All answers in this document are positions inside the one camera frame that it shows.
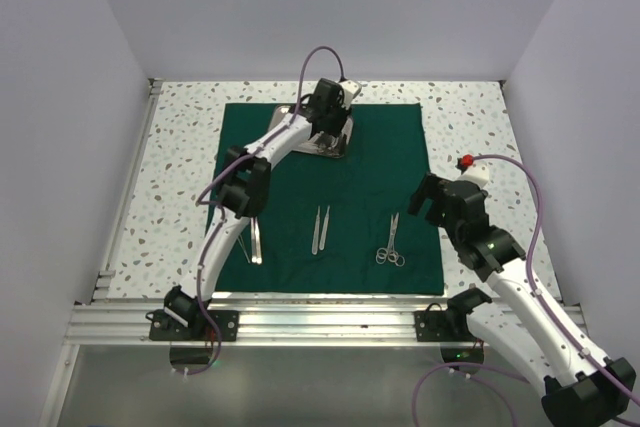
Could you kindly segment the thin steel forceps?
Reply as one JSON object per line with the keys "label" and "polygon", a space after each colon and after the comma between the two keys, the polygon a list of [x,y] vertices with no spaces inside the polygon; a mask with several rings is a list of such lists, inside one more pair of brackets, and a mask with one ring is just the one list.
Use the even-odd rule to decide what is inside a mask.
{"label": "thin steel forceps", "polygon": [[244,237],[243,237],[242,234],[240,234],[238,236],[237,242],[239,243],[239,245],[241,247],[241,250],[242,250],[243,255],[244,255],[245,259],[246,259],[246,262],[251,264],[252,263],[252,259],[251,259],[250,255],[249,255],[249,252],[247,250],[247,246],[246,246],[246,243],[244,241]]}

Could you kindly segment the green surgical cloth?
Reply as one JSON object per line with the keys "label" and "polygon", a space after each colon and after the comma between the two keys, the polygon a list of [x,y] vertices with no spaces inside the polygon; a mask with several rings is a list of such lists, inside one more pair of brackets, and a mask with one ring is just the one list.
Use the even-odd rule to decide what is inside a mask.
{"label": "green surgical cloth", "polygon": [[[429,169],[418,104],[360,104],[347,153],[331,159],[292,152],[273,170],[259,216],[263,262],[234,246],[219,275],[223,292],[441,295],[439,233],[407,213]],[[317,207],[331,206],[326,246],[312,255]],[[395,249],[402,266],[378,264],[390,217],[399,214]]]}

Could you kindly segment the steel instrument tray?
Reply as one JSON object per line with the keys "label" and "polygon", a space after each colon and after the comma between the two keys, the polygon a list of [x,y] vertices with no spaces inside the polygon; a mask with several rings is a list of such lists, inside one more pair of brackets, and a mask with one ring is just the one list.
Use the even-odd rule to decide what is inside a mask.
{"label": "steel instrument tray", "polygon": [[350,116],[346,119],[338,136],[333,136],[326,132],[318,132],[308,141],[300,144],[294,149],[294,152],[334,159],[343,158],[347,153],[353,128],[354,119]]}

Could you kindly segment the wide steel tweezers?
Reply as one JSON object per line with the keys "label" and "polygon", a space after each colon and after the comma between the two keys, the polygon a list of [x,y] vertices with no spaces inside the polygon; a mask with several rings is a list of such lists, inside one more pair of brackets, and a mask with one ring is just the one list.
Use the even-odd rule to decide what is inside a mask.
{"label": "wide steel tweezers", "polygon": [[251,219],[251,245],[252,245],[252,262],[256,265],[261,265],[263,262],[263,257],[262,257],[259,223],[256,217]]}

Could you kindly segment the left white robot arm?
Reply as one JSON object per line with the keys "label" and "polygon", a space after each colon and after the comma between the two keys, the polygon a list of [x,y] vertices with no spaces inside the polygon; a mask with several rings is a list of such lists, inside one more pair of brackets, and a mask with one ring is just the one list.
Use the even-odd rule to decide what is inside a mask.
{"label": "left white robot arm", "polygon": [[185,339],[201,337],[213,320],[205,303],[215,291],[218,277],[236,239],[266,207],[273,169],[289,153],[319,133],[342,133],[352,118],[352,102],[362,85],[353,80],[321,79],[306,105],[290,107],[279,123],[245,146],[229,148],[223,170],[205,189],[214,198],[204,243],[190,273],[164,299],[163,311]]}

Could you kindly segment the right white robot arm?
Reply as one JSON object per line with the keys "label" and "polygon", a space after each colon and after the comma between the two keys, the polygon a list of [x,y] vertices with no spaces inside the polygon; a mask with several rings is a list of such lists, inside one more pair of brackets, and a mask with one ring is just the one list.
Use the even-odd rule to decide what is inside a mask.
{"label": "right white robot arm", "polygon": [[634,368],[598,347],[527,270],[524,249],[489,219],[487,181],[482,175],[446,180],[428,173],[410,198],[409,214],[428,203],[426,220],[445,230],[459,261],[492,291],[470,288],[443,309],[415,312],[417,339],[487,342],[540,395],[554,426],[619,419],[629,405]]}

